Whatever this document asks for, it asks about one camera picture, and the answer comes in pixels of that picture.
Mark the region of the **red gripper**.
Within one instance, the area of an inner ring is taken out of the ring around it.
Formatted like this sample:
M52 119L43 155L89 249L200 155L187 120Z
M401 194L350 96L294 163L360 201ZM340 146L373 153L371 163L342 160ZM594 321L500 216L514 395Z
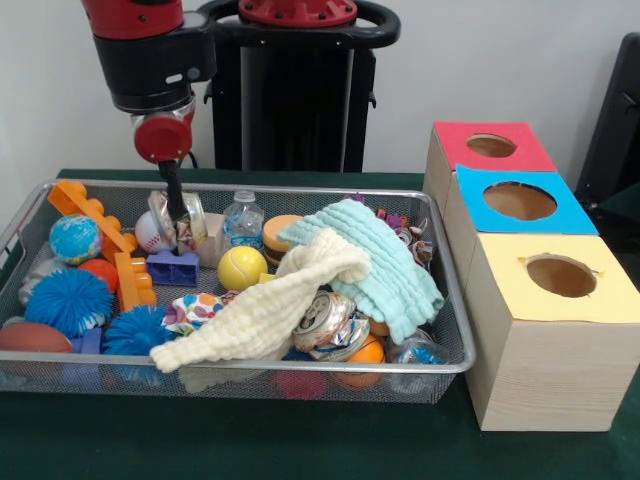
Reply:
M138 154L150 163L159 163L161 177L167 184L167 209L177 235L185 232L186 207L175 160L183 159L191 151L191 120L191 115L155 114L144 117L134 131Z

